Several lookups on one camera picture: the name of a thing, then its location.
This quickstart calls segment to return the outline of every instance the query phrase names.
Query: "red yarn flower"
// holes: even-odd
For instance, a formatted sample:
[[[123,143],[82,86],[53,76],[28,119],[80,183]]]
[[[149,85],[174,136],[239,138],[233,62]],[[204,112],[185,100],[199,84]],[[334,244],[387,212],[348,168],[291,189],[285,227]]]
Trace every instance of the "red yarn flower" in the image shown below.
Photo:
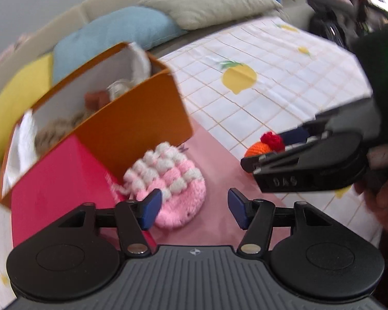
[[[283,152],[285,150],[282,138],[273,132],[264,133],[260,138],[260,142],[266,143],[275,152]]]

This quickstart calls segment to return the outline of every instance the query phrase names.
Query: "silver screw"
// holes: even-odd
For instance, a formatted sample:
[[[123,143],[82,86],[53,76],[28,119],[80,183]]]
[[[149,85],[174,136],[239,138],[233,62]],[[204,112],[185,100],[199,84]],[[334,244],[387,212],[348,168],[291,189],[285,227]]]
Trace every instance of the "silver screw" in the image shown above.
[[[246,243],[243,246],[241,246],[240,250],[246,254],[257,254],[262,249],[260,248],[259,245],[256,245],[255,243]]]
[[[127,250],[132,254],[144,254],[148,250],[148,247],[143,243],[133,243],[128,246]]]

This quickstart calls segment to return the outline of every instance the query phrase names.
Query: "yellow pillow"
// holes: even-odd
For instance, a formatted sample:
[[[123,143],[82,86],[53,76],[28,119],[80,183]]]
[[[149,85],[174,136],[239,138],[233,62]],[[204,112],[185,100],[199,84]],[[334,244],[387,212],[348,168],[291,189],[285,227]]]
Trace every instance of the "yellow pillow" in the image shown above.
[[[17,120],[50,90],[52,67],[53,54],[48,53],[20,69],[1,91],[0,162]]]

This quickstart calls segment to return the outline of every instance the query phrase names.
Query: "pink and white crocheted pouch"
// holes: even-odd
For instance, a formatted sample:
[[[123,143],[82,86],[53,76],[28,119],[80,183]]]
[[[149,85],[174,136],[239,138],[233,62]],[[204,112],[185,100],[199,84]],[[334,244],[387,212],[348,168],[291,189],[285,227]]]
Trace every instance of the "pink and white crocheted pouch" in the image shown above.
[[[124,175],[130,198],[143,200],[153,189],[162,191],[162,207],[155,225],[174,229],[187,224],[206,196],[204,178],[195,164],[168,142],[149,150]]]

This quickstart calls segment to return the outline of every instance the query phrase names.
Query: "sofa backrest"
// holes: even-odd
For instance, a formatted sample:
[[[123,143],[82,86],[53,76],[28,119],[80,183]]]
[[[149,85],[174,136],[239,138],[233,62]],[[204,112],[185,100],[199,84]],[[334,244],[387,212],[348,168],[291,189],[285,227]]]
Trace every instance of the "sofa backrest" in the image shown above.
[[[135,5],[140,0],[85,0],[56,17],[34,33],[29,40],[0,64],[0,91],[15,73],[27,63],[53,50],[64,37],[96,18],[118,9]]]

